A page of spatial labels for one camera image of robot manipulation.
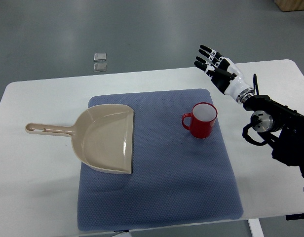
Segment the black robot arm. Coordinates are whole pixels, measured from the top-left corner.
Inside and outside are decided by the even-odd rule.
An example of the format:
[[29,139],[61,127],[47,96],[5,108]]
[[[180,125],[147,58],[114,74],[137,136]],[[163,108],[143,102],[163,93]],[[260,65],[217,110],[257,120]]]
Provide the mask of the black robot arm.
[[253,96],[243,107],[253,114],[242,130],[242,137],[255,146],[268,144],[273,159],[298,166],[304,178],[304,116],[267,95],[260,95],[257,75],[253,75]]

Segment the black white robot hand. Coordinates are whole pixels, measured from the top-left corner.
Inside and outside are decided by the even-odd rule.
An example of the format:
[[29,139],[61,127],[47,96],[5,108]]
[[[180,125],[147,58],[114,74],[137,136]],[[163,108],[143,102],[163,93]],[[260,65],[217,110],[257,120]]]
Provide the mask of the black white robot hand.
[[197,56],[194,65],[211,78],[222,94],[231,96],[239,104],[254,95],[243,73],[229,58],[204,45],[198,51],[204,58]]

